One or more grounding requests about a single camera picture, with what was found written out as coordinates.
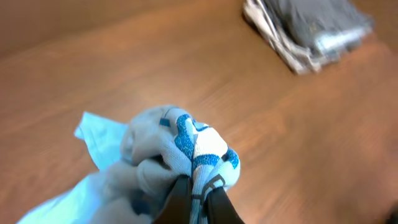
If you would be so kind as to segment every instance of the folded clothes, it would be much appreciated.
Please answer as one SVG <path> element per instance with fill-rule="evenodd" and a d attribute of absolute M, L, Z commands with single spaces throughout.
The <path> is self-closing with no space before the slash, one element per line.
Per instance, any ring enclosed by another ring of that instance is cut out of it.
<path fill-rule="evenodd" d="M 100 171 L 19 223 L 150 223 L 182 174 L 193 179 L 190 223 L 207 223 L 207 193 L 239 177 L 238 155 L 220 135 L 175 106 L 149 109 L 129 124 L 85 113 L 75 136 Z"/>
<path fill-rule="evenodd" d="M 246 0 L 243 9 L 246 20 L 299 75 L 339 60 L 373 26 L 347 0 Z"/>

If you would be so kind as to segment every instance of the brown wooden floor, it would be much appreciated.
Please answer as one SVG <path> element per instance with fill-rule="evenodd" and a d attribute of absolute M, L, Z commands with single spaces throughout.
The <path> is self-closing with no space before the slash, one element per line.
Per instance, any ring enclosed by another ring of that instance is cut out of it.
<path fill-rule="evenodd" d="M 398 57 L 377 37 L 296 77 L 244 23 L 241 1 L 101 1 L 88 14 L 74 2 L 26 13 L 37 32 L 17 20 L 3 35 L 1 223 L 96 170 L 73 136 L 83 111 L 128 121 L 168 103 L 240 155 L 228 194 L 246 223 L 380 223 L 398 200 Z M 58 26 L 40 23 L 51 15 Z"/>

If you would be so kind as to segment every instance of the blue and white garment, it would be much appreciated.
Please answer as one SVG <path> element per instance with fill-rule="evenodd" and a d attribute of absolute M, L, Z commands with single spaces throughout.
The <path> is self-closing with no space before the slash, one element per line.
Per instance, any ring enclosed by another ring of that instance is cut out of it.
<path fill-rule="evenodd" d="M 175 106 L 146 110 L 129 124 L 84 113 L 75 136 L 100 171 L 19 223 L 150 223 L 182 174 L 193 179 L 190 223 L 207 223 L 207 193 L 227 190 L 239 177 L 238 155 L 220 135 Z"/>

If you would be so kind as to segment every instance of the wooden surface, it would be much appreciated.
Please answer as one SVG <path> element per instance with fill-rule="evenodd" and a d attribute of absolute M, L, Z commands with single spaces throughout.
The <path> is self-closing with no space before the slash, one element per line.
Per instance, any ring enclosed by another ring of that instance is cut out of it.
<path fill-rule="evenodd" d="M 240 13 L 176 1 L 4 54 L 1 223 L 96 170 L 73 137 L 83 111 L 128 121 L 169 103 L 238 152 L 228 194 L 246 223 L 380 223 L 398 200 L 398 58 L 374 37 L 296 77 Z"/>

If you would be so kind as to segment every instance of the stack of folded clothes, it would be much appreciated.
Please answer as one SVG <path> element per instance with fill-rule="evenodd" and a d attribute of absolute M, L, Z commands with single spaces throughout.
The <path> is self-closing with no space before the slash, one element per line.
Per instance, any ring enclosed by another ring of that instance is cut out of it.
<path fill-rule="evenodd" d="M 373 29 L 348 0 L 246 0 L 243 12 L 299 75 L 338 61 Z"/>

